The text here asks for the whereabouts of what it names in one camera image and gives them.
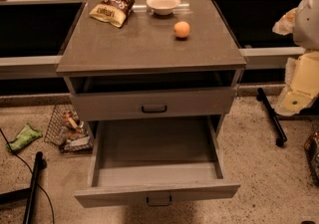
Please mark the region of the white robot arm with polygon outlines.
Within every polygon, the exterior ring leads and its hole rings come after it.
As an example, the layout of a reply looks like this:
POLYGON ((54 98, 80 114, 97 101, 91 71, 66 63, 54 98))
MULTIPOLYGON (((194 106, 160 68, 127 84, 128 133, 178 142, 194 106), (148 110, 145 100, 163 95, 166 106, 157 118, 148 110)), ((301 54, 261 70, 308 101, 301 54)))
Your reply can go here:
POLYGON ((297 59, 287 59, 285 87, 274 108, 278 114, 292 116, 309 108, 319 96, 319 0, 302 0, 272 31, 291 33, 294 43, 304 49, 297 59))

